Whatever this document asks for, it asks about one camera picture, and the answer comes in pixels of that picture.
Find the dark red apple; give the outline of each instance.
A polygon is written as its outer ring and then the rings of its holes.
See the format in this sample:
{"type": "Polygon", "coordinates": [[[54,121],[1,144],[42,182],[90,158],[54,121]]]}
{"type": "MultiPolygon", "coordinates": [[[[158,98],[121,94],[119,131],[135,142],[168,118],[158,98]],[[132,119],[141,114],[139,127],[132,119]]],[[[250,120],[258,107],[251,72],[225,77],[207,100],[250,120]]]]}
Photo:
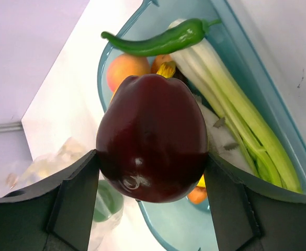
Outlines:
{"type": "Polygon", "coordinates": [[[100,170],[122,194],[149,202],[181,199],[208,154],[205,121],[188,87],[156,74],[127,77],[97,133],[100,170]]]}

